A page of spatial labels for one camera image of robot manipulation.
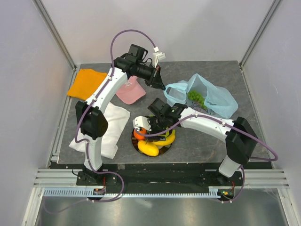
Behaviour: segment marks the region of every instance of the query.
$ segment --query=metal floor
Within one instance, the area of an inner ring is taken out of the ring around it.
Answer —
[[[83,198],[46,197],[50,211]],[[84,202],[55,215],[40,209],[36,226],[287,226],[277,190],[248,190],[232,204],[203,198],[121,198]]]

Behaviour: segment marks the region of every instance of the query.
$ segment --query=white wall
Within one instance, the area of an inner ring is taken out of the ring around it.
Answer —
[[[138,29],[167,61],[240,60],[272,0],[43,0],[72,58],[110,62],[112,38]],[[130,44],[151,49],[139,34],[116,40],[115,56]]]
[[[0,221],[21,225],[71,68],[31,0],[0,2]]]
[[[251,93],[301,211],[301,2],[285,0],[246,63]]]

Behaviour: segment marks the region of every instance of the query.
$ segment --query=pink cap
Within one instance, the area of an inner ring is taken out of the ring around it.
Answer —
[[[145,90],[137,82],[136,76],[131,76],[117,91],[118,98],[131,105],[145,95]]]

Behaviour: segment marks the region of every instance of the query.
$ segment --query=blue plastic bag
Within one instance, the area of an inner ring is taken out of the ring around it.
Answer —
[[[205,98],[204,105],[209,110],[203,109],[204,113],[216,114],[228,119],[238,109],[236,100],[227,89],[213,85],[199,74],[193,75],[189,81],[182,80],[178,83],[167,85],[164,95],[170,106],[173,106],[175,103],[187,104],[187,106],[200,111],[196,109],[200,108],[200,106],[196,107],[196,103],[187,97],[187,93],[191,90],[196,90]]]

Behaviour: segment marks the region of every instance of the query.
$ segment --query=orange cloth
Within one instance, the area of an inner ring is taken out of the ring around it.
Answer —
[[[96,72],[92,69],[80,69],[67,95],[87,100],[103,82],[107,73]]]

